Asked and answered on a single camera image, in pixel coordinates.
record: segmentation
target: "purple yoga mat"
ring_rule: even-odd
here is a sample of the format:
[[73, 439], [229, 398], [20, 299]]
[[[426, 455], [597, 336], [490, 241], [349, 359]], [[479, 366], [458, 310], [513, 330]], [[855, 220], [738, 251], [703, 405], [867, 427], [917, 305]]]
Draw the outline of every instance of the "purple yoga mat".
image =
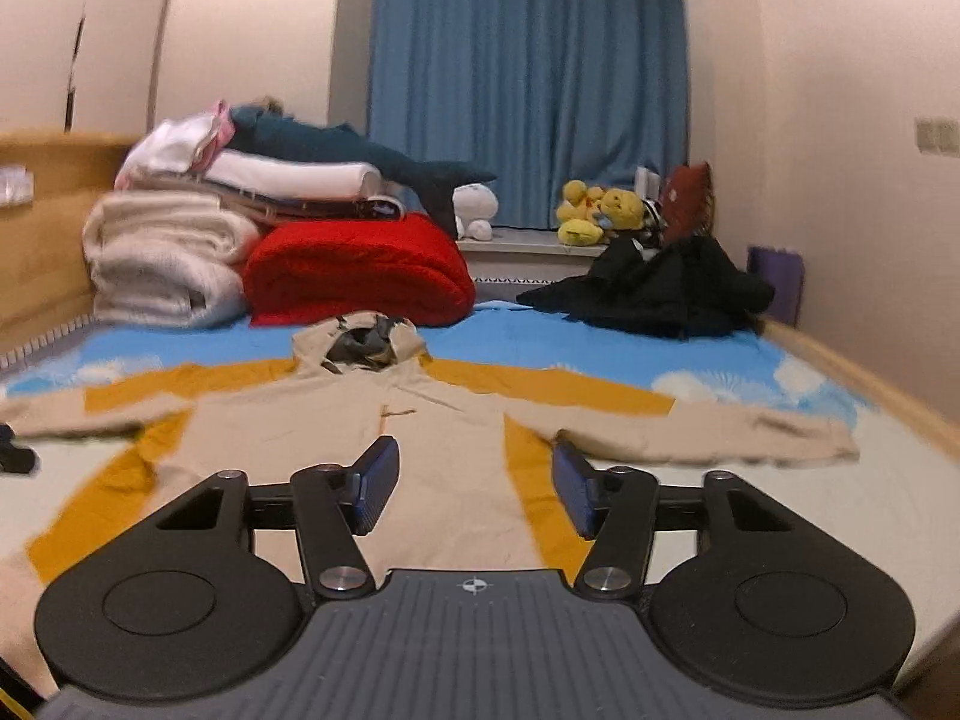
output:
[[767, 316], [796, 327], [803, 295], [803, 257], [781, 248], [750, 247], [747, 273], [760, 276], [776, 289]]

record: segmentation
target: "wooden headboard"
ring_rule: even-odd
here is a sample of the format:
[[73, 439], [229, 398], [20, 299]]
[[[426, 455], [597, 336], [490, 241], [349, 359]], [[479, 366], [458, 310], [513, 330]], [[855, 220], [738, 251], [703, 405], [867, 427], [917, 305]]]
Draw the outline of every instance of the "wooden headboard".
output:
[[90, 310], [80, 230], [137, 136], [0, 133], [0, 165], [34, 174], [34, 202], [0, 206], [0, 351]]

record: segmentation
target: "brown pillow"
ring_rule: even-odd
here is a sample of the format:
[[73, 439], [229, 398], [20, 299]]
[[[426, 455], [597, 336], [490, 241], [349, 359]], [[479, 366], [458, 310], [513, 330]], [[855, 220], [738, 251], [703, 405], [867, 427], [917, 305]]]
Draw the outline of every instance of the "brown pillow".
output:
[[680, 165], [661, 195], [664, 207], [664, 245], [690, 235], [706, 235], [713, 228], [713, 182], [710, 165]]

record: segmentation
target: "curtain fold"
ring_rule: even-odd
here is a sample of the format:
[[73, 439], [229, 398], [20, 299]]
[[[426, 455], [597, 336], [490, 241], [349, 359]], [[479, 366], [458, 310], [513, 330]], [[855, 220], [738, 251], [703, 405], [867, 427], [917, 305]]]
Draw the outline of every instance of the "curtain fold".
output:
[[685, 160], [683, 0], [376, 0], [371, 53], [370, 137], [495, 170], [497, 224]]

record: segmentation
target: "wooden bed frame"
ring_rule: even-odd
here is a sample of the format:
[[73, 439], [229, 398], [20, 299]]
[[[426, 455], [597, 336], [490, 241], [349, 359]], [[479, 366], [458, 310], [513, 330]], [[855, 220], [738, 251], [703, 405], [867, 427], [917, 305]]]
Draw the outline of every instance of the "wooden bed frame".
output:
[[[32, 204], [0, 206], [0, 353], [90, 311], [92, 285], [80, 230], [136, 140], [0, 133], [0, 165], [24, 165], [35, 178]], [[960, 427], [925, 404], [790, 327], [765, 322], [763, 335], [960, 460]], [[921, 717], [960, 717], [960, 624], [927, 663], [925, 673], [906, 688], [906, 700]]]

